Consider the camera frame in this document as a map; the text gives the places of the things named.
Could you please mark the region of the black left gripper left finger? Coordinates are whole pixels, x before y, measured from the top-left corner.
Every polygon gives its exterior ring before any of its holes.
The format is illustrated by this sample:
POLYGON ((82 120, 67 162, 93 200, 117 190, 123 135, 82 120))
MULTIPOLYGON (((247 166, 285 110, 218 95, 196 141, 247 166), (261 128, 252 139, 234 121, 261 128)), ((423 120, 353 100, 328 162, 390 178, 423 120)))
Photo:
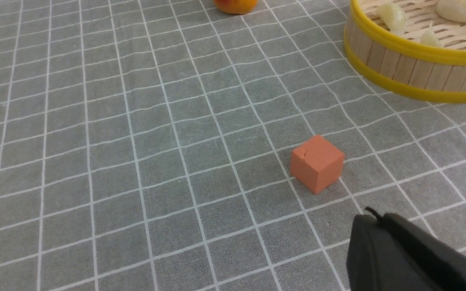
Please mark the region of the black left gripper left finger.
POLYGON ((346 269, 352 291, 438 291, 403 247, 369 215, 353 219, 346 269))

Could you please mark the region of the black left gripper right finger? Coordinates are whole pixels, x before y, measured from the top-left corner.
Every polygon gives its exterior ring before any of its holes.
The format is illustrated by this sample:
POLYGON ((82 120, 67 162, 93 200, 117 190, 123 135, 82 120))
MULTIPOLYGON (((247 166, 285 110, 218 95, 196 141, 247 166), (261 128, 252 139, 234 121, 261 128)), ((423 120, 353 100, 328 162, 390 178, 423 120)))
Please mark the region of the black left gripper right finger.
POLYGON ((381 215, 372 207, 365 210, 442 291, 466 291, 466 256, 396 213, 381 215))

